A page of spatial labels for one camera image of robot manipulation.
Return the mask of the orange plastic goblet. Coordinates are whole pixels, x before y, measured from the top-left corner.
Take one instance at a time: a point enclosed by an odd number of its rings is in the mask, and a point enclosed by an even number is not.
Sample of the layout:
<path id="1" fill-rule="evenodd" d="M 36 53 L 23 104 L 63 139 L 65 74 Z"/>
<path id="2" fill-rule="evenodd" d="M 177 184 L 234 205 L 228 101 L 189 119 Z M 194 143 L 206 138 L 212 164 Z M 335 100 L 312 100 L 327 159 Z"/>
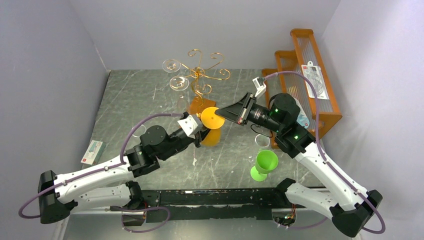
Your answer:
<path id="1" fill-rule="evenodd" d="M 210 132 L 203 139 L 201 144 L 206 147 L 216 146 L 221 139 L 221 127 L 225 123 L 225 119 L 216 114 L 218 107 L 207 107 L 200 114 L 200 120 L 204 127 L 210 129 Z"/>

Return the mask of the clear wine glass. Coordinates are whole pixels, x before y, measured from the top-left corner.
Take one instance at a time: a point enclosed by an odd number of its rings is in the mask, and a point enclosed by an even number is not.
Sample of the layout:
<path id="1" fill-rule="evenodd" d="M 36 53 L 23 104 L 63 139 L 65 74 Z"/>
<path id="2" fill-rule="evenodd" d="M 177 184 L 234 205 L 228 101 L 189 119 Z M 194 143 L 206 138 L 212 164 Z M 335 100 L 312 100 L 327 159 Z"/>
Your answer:
<path id="1" fill-rule="evenodd" d="M 189 108 L 189 101 L 186 90 L 190 81 L 183 75 L 177 75 L 170 79 L 169 86 L 177 96 L 176 110 L 178 112 L 186 112 Z"/>
<path id="2" fill-rule="evenodd" d="M 147 128 L 142 124 L 139 127 L 132 127 L 131 130 L 133 131 L 132 136 L 135 138 L 139 138 L 146 132 Z"/>
<path id="3" fill-rule="evenodd" d="M 182 66 L 183 66 L 183 64 L 177 59 L 166 59 L 162 63 L 162 69 L 166 73 L 176 73 L 176 72 L 180 71 Z"/>

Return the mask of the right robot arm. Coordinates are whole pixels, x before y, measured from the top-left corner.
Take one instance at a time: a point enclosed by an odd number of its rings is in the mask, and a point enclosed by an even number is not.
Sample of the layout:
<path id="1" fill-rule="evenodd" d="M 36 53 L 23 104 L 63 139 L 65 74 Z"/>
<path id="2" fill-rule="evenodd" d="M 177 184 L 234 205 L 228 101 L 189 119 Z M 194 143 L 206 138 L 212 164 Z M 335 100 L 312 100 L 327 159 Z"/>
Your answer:
<path id="1" fill-rule="evenodd" d="M 283 180 L 275 193 L 280 207 L 301 205 L 330 219 L 344 235 L 354 238 L 383 200 L 382 194 L 367 190 L 349 177 L 322 150 L 320 142 L 297 122 L 300 107 L 287 93 L 277 94 L 271 108 L 256 103 L 250 92 L 238 102 L 219 108 L 215 114 L 241 126 L 252 122 L 275 133 L 279 149 L 311 171 L 327 188 L 328 194 L 305 187 L 293 179 Z"/>

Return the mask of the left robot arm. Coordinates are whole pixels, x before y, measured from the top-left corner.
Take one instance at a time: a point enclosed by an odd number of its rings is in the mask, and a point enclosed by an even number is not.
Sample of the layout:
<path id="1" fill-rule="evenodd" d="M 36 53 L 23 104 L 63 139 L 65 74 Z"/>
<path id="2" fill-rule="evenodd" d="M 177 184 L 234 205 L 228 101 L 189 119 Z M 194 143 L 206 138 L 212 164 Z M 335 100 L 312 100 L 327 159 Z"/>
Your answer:
<path id="1" fill-rule="evenodd" d="M 41 224 L 56 223 L 71 212 L 98 207 L 143 209 L 148 204 L 135 179 L 159 169 L 160 161 L 183 152 L 191 144 L 199 148 L 209 133 L 210 129 L 204 126 L 180 127 L 167 133 L 164 127 L 154 125 L 123 156 L 66 174 L 45 171 L 38 184 Z"/>

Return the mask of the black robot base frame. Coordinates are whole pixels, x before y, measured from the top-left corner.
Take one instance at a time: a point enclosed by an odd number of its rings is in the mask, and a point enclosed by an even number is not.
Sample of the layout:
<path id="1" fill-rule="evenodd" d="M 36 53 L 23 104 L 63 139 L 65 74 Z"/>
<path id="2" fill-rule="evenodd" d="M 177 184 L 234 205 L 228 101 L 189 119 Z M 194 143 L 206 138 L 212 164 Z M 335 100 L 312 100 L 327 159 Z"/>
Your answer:
<path id="1" fill-rule="evenodd" d="M 244 219 L 272 220 L 273 213 L 291 212 L 293 204 L 275 187 L 227 189 L 141 190 L 130 184 L 130 201 L 122 205 L 146 213 L 147 223 L 165 220 Z"/>

